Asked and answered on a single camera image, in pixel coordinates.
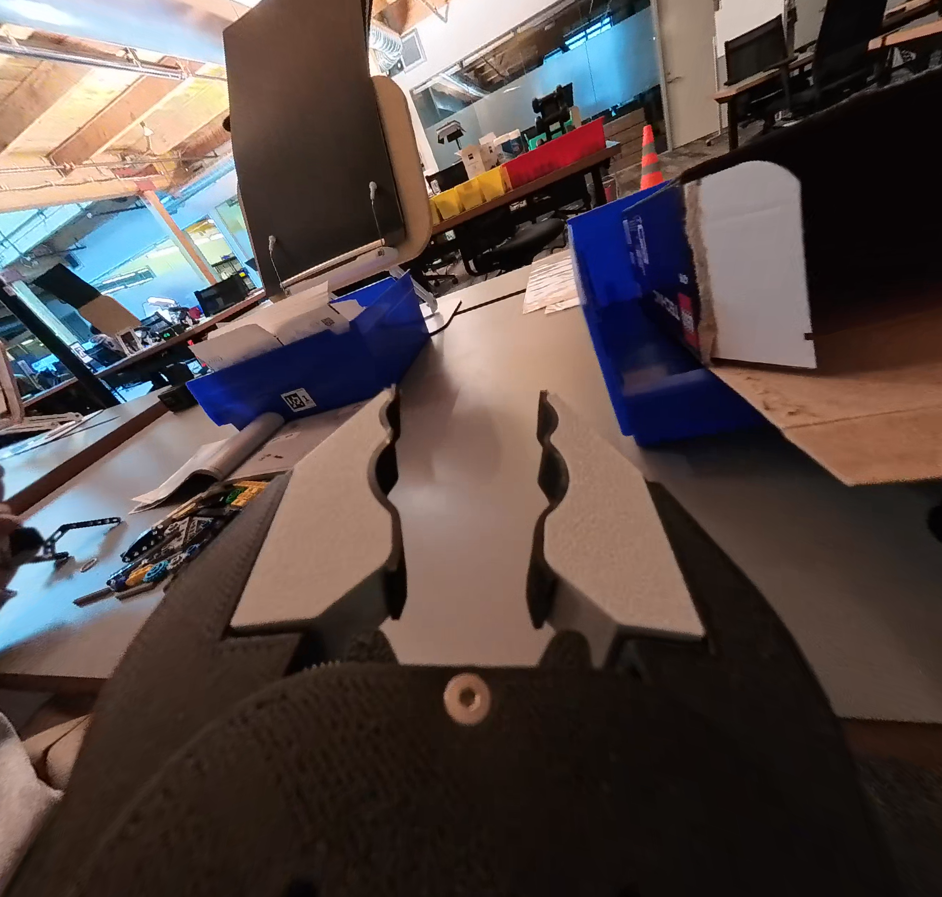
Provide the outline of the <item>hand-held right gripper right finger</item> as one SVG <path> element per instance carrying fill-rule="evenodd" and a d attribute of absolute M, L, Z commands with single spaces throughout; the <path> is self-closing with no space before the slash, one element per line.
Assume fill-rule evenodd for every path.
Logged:
<path fill-rule="evenodd" d="M 558 394 L 538 400 L 538 486 L 525 602 L 534 629 L 576 632 L 597 668 L 622 644 L 700 644 L 706 628 L 642 471 Z"/>

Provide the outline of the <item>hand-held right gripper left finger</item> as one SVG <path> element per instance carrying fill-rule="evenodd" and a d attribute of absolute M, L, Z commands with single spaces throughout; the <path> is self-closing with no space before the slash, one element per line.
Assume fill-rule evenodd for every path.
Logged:
<path fill-rule="evenodd" d="M 235 633 L 296 635 L 289 671 L 342 660 L 401 617 L 396 387 L 381 390 L 292 468 L 231 619 Z"/>

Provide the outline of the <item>black lego assembly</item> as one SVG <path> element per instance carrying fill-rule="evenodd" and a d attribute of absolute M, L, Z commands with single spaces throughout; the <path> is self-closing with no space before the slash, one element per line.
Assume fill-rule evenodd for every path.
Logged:
<path fill-rule="evenodd" d="M 59 549 L 59 543 L 65 536 L 73 531 L 80 531 L 93 528 L 105 528 L 110 531 L 124 523 L 124 519 L 119 516 L 108 516 L 96 519 L 86 519 L 82 521 L 68 522 L 60 525 L 53 533 L 42 540 L 40 550 L 26 562 L 28 564 L 53 563 L 56 567 L 61 567 L 73 559 L 73 555 Z"/>

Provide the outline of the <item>lego instruction booklet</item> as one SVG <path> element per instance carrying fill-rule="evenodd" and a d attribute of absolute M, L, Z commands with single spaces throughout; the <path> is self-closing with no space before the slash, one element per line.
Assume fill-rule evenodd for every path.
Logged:
<path fill-rule="evenodd" d="M 212 485 L 230 475 L 249 460 L 285 424 L 277 413 L 264 413 L 233 435 L 205 444 L 155 489 L 133 498 L 131 514 L 154 509 L 167 503 L 184 489 L 201 482 Z"/>

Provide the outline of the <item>pile of loose lego pieces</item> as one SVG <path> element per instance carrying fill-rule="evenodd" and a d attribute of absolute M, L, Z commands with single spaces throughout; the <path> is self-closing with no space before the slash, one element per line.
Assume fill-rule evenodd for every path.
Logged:
<path fill-rule="evenodd" d="M 124 551 L 122 566 L 103 588 L 77 597 L 74 605 L 86 608 L 109 598 L 127 600 L 168 588 L 274 478 L 271 473 L 225 480 L 178 505 Z"/>

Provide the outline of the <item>blue lego box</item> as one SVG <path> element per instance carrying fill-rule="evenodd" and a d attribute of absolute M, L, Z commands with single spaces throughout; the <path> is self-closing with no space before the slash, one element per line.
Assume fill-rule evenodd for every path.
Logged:
<path fill-rule="evenodd" d="M 770 161 L 664 182 L 622 213 L 642 305 L 706 366 L 818 366 L 802 189 Z"/>

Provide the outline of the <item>blue plastic bin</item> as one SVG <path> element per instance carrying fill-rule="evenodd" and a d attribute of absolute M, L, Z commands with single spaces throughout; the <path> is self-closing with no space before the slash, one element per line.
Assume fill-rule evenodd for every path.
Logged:
<path fill-rule="evenodd" d="M 430 341 L 411 275 L 342 296 L 361 311 L 337 334 L 315 334 L 186 384 L 218 425 L 244 428 L 265 413 L 285 421 L 341 409 L 397 385 Z"/>
<path fill-rule="evenodd" d="M 624 221 L 669 182 L 568 223 L 576 291 L 619 429 L 642 447 L 719 436 L 765 424 L 642 307 Z"/>

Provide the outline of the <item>pile of white paper sheets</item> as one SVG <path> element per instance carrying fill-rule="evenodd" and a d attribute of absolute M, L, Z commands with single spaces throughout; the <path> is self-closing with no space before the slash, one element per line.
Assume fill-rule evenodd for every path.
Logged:
<path fill-rule="evenodd" d="M 333 300 L 328 284 L 289 295 L 217 327 L 194 344 L 195 358 L 211 371 L 261 357 L 318 334 L 343 334 L 365 307 L 356 299 Z"/>

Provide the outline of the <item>white printed sheets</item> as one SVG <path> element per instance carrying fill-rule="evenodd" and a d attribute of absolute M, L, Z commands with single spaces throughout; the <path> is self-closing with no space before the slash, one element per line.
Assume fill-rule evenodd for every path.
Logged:
<path fill-rule="evenodd" d="M 553 314 L 580 306 L 571 253 L 551 255 L 532 265 L 524 291 L 524 315 Z"/>

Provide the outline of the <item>large brown cardboard box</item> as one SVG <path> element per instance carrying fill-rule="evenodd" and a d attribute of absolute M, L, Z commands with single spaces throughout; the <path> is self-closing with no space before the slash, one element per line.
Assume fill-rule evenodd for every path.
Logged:
<path fill-rule="evenodd" d="M 941 73 L 859 93 L 690 168 L 798 178 L 812 371 L 706 366 L 847 486 L 941 474 Z"/>

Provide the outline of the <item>black office chair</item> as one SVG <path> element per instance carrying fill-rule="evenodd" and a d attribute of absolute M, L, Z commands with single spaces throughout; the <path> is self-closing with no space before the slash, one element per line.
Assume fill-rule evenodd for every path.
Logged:
<path fill-rule="evenodd" d="M 888 0 L 828 0 L 811 62 L 807 106 L 813 111 L 865 87 L 868 45 L 881 31 Z"/>
<path fill-rule="evenodd" d="M 550 217 L 516 226 L 513 220 L 478 224 L 457 235 L 467 274 L 473 278 L 505 274 L 531 264 L 545 250 L 565 244 L 566 224 Z"/>
<path fill-rule="evenodd" d="M 782 16 L 777 15 L 726 41 L 724 47 L 727 87 L 737 87 L 760 74 L 772 73 L 771 79 L 737 93 L 727 103 L 729 129 L 735 130 L 741 122 L 769 119 L 774 103 L 784 93 L 782 67 L 789 57 Z"/>

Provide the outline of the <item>orange traffic cone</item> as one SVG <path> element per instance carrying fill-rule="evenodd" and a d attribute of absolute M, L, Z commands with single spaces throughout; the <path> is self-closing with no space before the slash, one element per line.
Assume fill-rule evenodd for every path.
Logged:
<path fill-rule="evenodd" d="M 642 172 L 640 190 L 647 191 L 665 182 L 655 146 L 654 129 L 645 124 L 642 132 Z"/>

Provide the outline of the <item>person's grey sweater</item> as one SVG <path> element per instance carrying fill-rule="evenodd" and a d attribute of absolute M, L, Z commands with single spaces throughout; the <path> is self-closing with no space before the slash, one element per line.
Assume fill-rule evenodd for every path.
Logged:
<path fill-rule="evenodd" d="M 40 779 L 26 746 L 1 715 L 1 893 L 62 798 Z"/>

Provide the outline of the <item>long red plastic bin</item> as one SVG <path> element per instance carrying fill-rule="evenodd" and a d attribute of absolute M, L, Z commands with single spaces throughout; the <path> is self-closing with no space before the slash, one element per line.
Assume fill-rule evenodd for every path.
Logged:
<path fill-rule="evenodd" d="M 602 150 L 606 150 L 605 124 L 596 118 L 518 155 L 502 167 L 512 189 L 517 189 Z"/>

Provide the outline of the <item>black machine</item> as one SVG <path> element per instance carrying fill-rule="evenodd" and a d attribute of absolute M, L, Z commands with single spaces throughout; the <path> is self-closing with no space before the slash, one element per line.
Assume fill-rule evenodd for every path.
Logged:
<path fill-rule="evenodd" d="M 532 101 L 535 114 L 534 138 L 538 143 L 564 135 L 571 120 L 573 84 L 559 84 L 555 90 Z"/>

